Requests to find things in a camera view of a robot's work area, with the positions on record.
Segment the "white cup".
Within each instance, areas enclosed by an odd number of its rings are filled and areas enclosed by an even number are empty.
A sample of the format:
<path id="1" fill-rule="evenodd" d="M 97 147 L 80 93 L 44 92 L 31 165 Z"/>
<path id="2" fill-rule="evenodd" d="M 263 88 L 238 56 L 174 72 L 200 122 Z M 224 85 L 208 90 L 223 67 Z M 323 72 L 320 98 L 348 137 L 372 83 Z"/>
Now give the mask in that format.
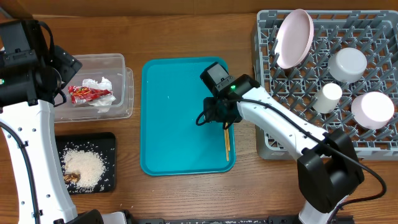
<path id="1" fill-rule="evenodd" d="M 342 93 L 339 85 L 327 83 L 315 94 L 317 100 L 313 104 L 313 109 L 318 113 L 331 113 L 339 103 Z"/>

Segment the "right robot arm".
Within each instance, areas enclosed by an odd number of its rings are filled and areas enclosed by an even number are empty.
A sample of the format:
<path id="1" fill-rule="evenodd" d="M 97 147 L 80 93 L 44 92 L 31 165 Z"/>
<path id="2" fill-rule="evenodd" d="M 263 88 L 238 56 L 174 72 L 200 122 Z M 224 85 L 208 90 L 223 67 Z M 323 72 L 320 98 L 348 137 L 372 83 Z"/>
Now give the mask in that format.
<path id="1" fill-rule="evenodd" d="M 234 78 L 226 71 L 203 72 L 200 78 L 212 94 L 203 101 L 204 122 L 228 128 L 244 119 L 270 134 L 297 162 L 299 189 L 306 199 L 297 221 L 331 223 L 337 211 L 350 203 L 347 196 L 364 181 L 366 168 L 349 136 L 306 122 L 248 75 Z"/>

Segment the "white tissue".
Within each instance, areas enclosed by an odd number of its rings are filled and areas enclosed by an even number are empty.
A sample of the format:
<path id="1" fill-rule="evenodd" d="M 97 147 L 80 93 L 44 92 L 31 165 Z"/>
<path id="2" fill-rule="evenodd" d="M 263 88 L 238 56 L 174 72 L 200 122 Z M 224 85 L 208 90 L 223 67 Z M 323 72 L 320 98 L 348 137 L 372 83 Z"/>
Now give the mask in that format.
<path id="1" fill-rule="evenodd" d="M 112 102 L 116 100 L 113 95 L 113 86 L 110 80 L 102 77 L 101 81 L 98 82 L 94 79 L 84 79 L 82 82 L 83 87 L 88 87 L 95 91 L 95 98 L 89 100 L 90 106 L 100 107 L 98 113 L 106 113 L 109 111 Z"/>

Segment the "large pink plate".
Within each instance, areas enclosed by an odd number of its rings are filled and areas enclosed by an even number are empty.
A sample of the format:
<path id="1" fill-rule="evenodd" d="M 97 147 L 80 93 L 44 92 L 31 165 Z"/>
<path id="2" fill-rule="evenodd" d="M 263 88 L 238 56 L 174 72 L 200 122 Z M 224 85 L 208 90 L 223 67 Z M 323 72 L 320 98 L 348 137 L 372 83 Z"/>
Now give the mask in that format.
<path id="1" fill-rule="evenodd" d="M 282 69 L 296 67 L 307 56 L 314 36 L 314 25 L 310 15 L 303 9 L 296 9 L 282 22 L 277 33 L 275 54 Z"/>

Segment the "white-green bowl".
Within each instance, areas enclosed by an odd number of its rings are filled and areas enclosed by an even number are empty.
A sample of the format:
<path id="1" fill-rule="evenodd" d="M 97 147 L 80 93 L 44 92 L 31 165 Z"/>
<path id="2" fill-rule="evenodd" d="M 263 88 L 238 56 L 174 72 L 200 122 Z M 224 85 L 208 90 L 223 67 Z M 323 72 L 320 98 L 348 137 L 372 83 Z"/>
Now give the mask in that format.
<path id="1" fill-rule="evenodd" d="M 332 55 L 328 61 L 330 75 L 339 82 L 354 83 L 361 79 L 367 67 L 365 55 L 347 47 Z"/>

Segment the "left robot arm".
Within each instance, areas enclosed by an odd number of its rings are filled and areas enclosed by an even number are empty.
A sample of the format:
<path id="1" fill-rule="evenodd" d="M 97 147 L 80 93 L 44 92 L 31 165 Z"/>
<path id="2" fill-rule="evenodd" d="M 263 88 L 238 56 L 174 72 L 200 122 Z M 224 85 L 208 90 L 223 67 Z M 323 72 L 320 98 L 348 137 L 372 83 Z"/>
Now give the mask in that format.
<path id="1" fill-rule="evenodd" d="M 19 199 L 19 223 L 128 223 L 125 212 L 78 213 L 64 183 L 55 143 L 51 101 L 29 103 L 26 87 L 6 89 L 1 127 L 9 149 Z"/>

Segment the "red snack wrapper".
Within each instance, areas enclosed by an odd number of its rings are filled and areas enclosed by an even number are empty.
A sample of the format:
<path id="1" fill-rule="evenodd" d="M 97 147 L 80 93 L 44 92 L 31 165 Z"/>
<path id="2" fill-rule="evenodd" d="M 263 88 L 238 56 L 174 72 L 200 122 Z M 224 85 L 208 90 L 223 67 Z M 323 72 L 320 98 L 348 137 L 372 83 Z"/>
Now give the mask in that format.
<path id="1" fill-rule="evenodd" d="M 69 86 L 68 92 L 74 105 L 98 100 L 112 94 L 112 91 L 109 90 L 99 90 L 85 86 Z"/>

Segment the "small pink saucer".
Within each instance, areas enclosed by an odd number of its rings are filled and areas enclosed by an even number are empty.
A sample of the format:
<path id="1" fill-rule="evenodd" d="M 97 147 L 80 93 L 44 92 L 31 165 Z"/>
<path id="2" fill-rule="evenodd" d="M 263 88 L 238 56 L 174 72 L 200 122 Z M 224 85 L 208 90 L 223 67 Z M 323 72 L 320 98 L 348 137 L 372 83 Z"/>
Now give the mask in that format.
<path id="1" fill-rule="evenodd" d="M 354 120 L 367 129 L 383 128 L 394 114 L 394 104 L 385 94 L 372 91 L 360 95 L 351 104 Z"/>

